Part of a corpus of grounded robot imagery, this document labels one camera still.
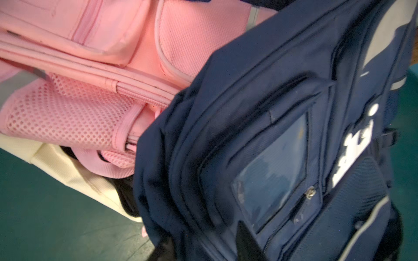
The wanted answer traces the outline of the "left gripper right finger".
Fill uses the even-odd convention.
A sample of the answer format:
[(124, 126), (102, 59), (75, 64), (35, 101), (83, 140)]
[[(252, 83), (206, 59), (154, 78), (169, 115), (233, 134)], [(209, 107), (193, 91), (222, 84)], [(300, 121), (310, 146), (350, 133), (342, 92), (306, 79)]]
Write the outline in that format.
[(236, 247), (238, 261), (268, 261), (243, 221), (237, 225)]

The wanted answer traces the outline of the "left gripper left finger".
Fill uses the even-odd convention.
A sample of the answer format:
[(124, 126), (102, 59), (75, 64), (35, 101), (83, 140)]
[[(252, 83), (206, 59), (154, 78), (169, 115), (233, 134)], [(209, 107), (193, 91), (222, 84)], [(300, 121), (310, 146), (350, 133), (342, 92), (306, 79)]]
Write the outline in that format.
[(173, 238), (167, 236), (162, 239), (154, 248), (147, 261), (176, 261)]

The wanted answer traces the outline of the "navy blue backpack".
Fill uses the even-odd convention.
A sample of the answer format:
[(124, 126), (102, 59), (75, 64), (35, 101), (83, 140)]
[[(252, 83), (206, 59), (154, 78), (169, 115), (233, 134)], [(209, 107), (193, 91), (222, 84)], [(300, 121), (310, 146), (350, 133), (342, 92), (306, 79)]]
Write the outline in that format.
[(133, 192), (154, 247), (237, 261), (395, 261), (389, 124), (417, 1), (289, 1), (215, 51), (139, 138)]

